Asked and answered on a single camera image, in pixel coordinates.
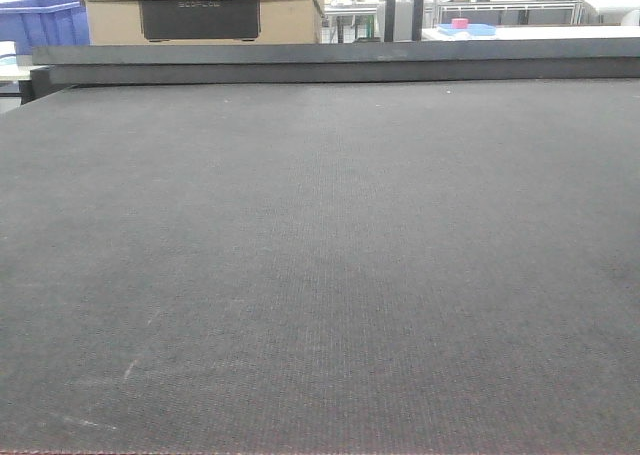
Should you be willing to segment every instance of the white table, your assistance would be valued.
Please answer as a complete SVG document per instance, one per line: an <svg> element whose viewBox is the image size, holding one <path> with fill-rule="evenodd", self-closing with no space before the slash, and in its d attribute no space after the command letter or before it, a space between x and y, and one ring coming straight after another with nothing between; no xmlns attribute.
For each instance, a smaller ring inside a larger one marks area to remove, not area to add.
<svg viewBox="0 0 640 455"><path fill-rule="evenodd" d="M39 66L21 67L18 65L0 65L0 82L25 82L31 80L31 70Z"/></svg>
<svg viewBox="0 0 640 455"><path fill-rule="evenodd" d="M623 26L563 26L563 27L498 27L493 37L472 37L473 40L564 40L569 38L635 38L640 27ZM423 40L461 40L445 35L437 28L422 30Z"/></svg>
<svg viewBox="0 0 640 455"><path fill-rule="evenodd" d="M355 2L351 5L325 5L324 14L331 20L331 26L335 23L338 32L338 43L343 43L344 27L342 23L340 23L340 17L357 17L357 16L367 16L367 15L377 15L378 6L384 2L372 3L359 3ZM431 13L433 11L433 7L431 3L425 3L424 8L425 13Z"/></svg>
<svg viewBox="0 0 640 455"><path fill-rule="evenodd" d="M18 82L20 86L20 97L22 103L33 100L33 85L31 83L31 70L41 68L40 66L18 66L18 65L0 65L0 83Z"/></svg>

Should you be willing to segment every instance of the gray conveyor belt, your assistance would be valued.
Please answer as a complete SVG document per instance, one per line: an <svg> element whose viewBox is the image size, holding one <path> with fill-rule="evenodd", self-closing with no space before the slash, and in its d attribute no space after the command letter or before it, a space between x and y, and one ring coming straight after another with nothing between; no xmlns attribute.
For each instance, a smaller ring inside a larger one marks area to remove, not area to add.
<svg viewBox="0 0 640 455"><path fill-rule="evenodd" d="M0 451L636 453L640 83L0 117Z"/></svg>

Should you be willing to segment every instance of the metal frame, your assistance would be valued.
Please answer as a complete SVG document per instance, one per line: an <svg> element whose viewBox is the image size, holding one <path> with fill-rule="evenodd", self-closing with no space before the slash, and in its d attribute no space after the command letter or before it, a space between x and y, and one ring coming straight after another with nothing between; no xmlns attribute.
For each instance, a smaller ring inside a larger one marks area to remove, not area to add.
<svg viewBox="0 0 640 455"><path fill-rule="evenodd" d="M422 24L424 22L424 0L413 0L413 19L411 23L411 40L422 40Z"/></svg>
<svg viewBox="0 0 640 455"><path fill-rule="evenodd" d="M393 42L396 29L396 0L386 0L384 13L385 42Z"/></svg>
<svg viewBox="0 0 640 455"><path fill-rule="evenodd" d="M352 17L359 15L375 15L376 6L326 7L324 14L328 17Z"/></svg>
<svg viewBox="0 0 640 455"><path fill-rule="evenodd" d="M442 22L446 12L462 11L501 11L501 10L571 10L571 24L578 25L582 19L583 0L536 0L530 2L463 2L433 3L433 26Z"/></svg>

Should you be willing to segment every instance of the dark gray felt surface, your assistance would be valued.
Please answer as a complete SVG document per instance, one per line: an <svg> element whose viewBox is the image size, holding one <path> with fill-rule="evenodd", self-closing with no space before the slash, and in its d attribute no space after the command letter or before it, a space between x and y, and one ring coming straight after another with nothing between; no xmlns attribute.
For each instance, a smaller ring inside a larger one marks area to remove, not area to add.
<svg viewBox="0 0 640 455"><path fill-rule="evenodd" d="M640 82L0 117L0 449L640 450Z"/></svg>

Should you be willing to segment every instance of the blue plastic crate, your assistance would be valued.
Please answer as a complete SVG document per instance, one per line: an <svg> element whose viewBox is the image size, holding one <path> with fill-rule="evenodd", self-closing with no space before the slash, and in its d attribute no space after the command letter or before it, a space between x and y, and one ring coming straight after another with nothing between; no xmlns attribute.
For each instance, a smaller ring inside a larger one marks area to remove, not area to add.
<svg viewBox="0 0 640 455"><path fill-rule="evenodd" d="M18 55L43 45L88 45L87 11L79 0L0 3L0 40L16 42Z"/></svg>

